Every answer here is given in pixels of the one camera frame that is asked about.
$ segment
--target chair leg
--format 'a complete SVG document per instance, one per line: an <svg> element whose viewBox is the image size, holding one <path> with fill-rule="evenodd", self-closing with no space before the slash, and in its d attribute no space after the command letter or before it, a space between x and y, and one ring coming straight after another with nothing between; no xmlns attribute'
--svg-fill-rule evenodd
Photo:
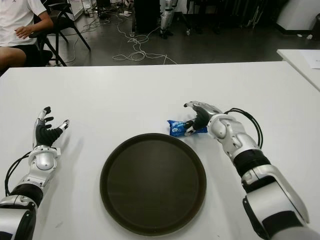
<svg viewBox="0 0 320 240"><path fill-rule="evenodd" d="M58 52L54 49L54 47L51 45L51 43L49 42L48 39L45 40L45 44L47 44L47 46L49 47L49 49L51 50L51 52L53 52L55 58L57 59L55 62L60 61L60 63L66 67L67 65L65 64L65 62L62 60L62 58L59 56Z"/></svg>
<svg viewBox="0 0 320 240"><path fill-rule="evenodd" d="M40 58L41 58L41 64L43 65L43 66L45 66L46 65L46 63L45 63L45 61L44 61L44 46L45 46L45 41L44 41L44 39L39 39L38 38L38 47L39 47L39 51L40 51Z"/></svg>
<svg viewBox="0 0 320 240"><path fill-rule="evenodd" d="M65 42L68 43L68 39L66 39L65 35L63 35L61 31L59 31L59 33L60 33L61 37L65 40Z"/></svg>
<svg viewBox="0 0 320 240"><path fill-rule="evenodd" d="M59 33L58 32L55 33L55 51L56 51L56 54L59 55Z"/></svg>
<svg viewBox="0 0 320 240"><path fill-rule="evenodd" d="M79 37L81 38L82 42L86 45L86 47L89 49L89 51L91 51L90 46L88 45L88 43L86 42L86 40L84 39L84 37L81 35L81 33L79 32L79 30L76 28L76 26L74 26L73 28L76 33L79 35Z"/></svg>

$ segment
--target blue snack bag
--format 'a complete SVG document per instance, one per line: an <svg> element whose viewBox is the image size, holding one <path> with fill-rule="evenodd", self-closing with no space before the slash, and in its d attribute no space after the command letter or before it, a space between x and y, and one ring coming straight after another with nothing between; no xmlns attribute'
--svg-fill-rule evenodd
<svg viewBox="0 0 320 240"><path fill-rule="evenodd" d="M170 124L170 136L173 137L182 137L185 135L185 132L187 131L187 128L185 128L186 121L173 121L173 120L168 120L167 121ZM197 130L196 133L207 133L207 127L205 126L204 128Z"/></svg>

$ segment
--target white table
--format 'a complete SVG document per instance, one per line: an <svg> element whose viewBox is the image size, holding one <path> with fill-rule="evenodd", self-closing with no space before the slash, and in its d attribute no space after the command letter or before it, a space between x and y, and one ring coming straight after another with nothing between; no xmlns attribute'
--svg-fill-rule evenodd
<svg viewBox="0 0 320 240"><path fill-rule="evenodd" d="M276 52L320 92L320 69L312 69L299 49L279 49Z"/></svg>
<svg viewBox="0 0 320 240"><path fill-rule="evenodd" d="M32 146L38 112L51 106L55 124L70 127L55 178L38 211L33 240L145 240L119 226L99 191L102 167L123 141L168 133L167 120L188 120L188 101L222 110L242 108L259 121L264 154L304 200L310 226L320 232L320 94L288 63L219 63L167 66L10 69L0 78L0 179ZM253 138L251 122L236 115ZM242 206L240 177L209 135L181 138L200 157L207 177L202 210L185 228L162 240L259 240ZM9 188L26 174L25 161ZM4 181L0 190L4 194Z"/></svg>

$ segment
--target black wire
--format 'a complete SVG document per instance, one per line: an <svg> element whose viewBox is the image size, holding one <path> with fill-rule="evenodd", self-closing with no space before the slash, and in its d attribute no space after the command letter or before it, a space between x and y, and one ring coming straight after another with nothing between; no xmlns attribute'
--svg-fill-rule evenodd
<svg viewBox="0 0 320 240"><path fill-rule="evenodd" d="M244 115L245 117L247 117L254 125L255 129L256 129L256 132L257 132L257 135L258 135L258 146L260 149L262 149L262 146L263 146L263 143L264 143L264 135L262 133L262 130L261 130L261 127L258 123L258 121L248 112L240 109L240 108L236 108L236 107L233 107L231 108L229 111L226 111L224 114L228 114L228 113L240 113L242 115Z"/></svg>
<svg viewBox="0 0 320 240"><path fill-rule="evenodd" d="M9 187L8 187L8 183L9 183L9 178L11 177L12 173L15 171L15 169L18 167L18 165L20 164L20 162L29 157L29 154L31 152L26 153L25 155L23 155L23 157L19 158L18 160L16 160L9 168L8 172L6 173L5 176L5 180L4 180L4 190L5 190L5 196L9 196L10 195L10 191L9 191Z"/></svg>

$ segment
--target human hand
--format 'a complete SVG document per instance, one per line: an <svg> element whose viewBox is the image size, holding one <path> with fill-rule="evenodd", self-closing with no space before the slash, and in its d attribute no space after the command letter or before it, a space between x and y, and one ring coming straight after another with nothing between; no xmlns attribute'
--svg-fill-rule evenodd
<svg viewBox="0 0 320 240"><path fill-rule="evenodd" d="M15 30L15 34L18 38L26 39L30 34L33 33L32 26L21 26Z"/></svg>

